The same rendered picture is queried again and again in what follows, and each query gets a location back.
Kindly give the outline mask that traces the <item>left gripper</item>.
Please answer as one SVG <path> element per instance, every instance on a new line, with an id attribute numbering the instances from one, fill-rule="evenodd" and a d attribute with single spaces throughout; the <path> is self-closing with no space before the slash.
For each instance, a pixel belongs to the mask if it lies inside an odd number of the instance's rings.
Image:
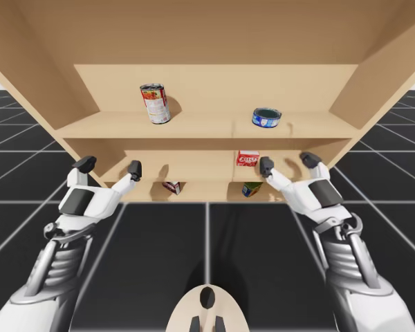
<path id="1" fill-rule="evenodd" d="M 73 164 L 67 176 L 66 196 L 59 205 L 61 216 L 57 219 L 60 229 L 83 229 L 111 216 L 120 202 L 121 196 L 129 193 L 142 177 L 142 163 L 133 160 L 123 176 L 111 189 L 88 185 L 88 173 L 97 158 L 85 156 Z"/>

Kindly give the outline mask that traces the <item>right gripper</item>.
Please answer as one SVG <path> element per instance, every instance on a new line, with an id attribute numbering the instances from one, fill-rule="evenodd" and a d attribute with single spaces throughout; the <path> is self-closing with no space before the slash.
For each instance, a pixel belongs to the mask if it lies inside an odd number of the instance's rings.
<path id="1" fill-rule="evenodd" d="M 273 160 L 268 156 L 259 160 L 261 177 L 284 194 L 295 212 L 307 216 L 318 225 L 330 218 L 339 221 L 351 218 L 351 213 L 342 205 L 342 196 L 330 182 L 329 168 L 322 159 L 309 151 L 302 152 L 299 157 L 309 170 L 310 180 L 292 183 L 275 169 Z"/>

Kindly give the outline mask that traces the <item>pale wooden shelf unit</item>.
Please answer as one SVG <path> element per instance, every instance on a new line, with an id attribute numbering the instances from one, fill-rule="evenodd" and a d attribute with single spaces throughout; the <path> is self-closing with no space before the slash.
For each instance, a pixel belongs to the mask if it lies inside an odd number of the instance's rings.
<path id="1" fill-rule="evenodd" d="M 126 201 L 238 201 L 239 150 L 299 180 L 334 166 L 415 83 L 415 0 L 0 0 L 0 83 Z M 140 92 L 162 84 L 171 120 Z M 256 108 L 282 113 L 274 128 Z"/>

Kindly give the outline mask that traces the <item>green and blue rectangular can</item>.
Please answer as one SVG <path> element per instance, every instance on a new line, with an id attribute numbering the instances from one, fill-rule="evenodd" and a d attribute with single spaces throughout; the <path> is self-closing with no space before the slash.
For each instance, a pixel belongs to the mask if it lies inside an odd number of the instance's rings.
<path id="1" fill-rule="evenodd" d="M 262 182 L 245 182 L 241 192 L 245 197 L 251 197 L 260 190 L 262 184 Z"/>

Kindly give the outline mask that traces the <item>blue flat can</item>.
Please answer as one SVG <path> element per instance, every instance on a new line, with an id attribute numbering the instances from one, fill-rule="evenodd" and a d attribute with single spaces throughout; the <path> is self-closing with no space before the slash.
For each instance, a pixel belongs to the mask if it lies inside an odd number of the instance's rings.
<path id="1" fill-rule="evenodd" d="M 279 124 L 282 113 L 271 108 L 256 108 L 252 114 L 252 123 L 262 128 L 274 128 Z"/>

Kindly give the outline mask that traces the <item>red and white can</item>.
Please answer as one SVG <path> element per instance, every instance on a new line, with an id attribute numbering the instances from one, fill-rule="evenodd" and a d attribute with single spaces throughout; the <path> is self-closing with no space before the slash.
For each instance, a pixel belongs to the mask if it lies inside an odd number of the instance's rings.
<path id="1" fill-rule="evenodd" d="M 143 84 L 140 92 L 150 121 L 161 125 L 171 120 L 165 88 L 162 84 Z"/>

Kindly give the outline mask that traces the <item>tan robot part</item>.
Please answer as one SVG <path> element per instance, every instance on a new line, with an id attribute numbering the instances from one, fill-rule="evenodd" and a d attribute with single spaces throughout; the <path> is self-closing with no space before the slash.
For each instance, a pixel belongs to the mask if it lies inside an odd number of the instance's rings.
<path id="1" fill-rule="evenodd" d="M 165 332 L 250 332 L 250 329 L 243 311 L 227 291 L 204 284 L 179 300 Z"/>

